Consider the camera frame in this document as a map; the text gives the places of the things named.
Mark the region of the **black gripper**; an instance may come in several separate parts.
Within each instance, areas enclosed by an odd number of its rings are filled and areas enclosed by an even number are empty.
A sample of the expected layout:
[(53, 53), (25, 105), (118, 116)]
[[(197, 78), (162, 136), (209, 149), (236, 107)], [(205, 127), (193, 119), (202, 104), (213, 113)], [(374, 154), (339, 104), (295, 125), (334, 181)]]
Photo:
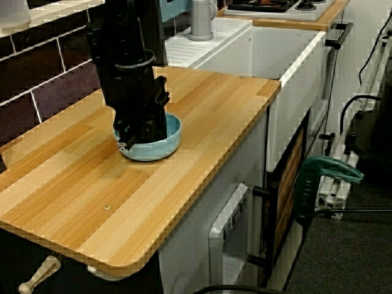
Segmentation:
[(137, 142), (139, 121), (140, 143), (167, 138), (166, 115), (158, 114), (170, 100), (166, 81), (165, 77), (155, 77), (152, 67), (126, 70), (105, 66), (100, 69), (105, 103), (115, 111), (113, 127), (118, 131), (120, 150), (128, 151)]

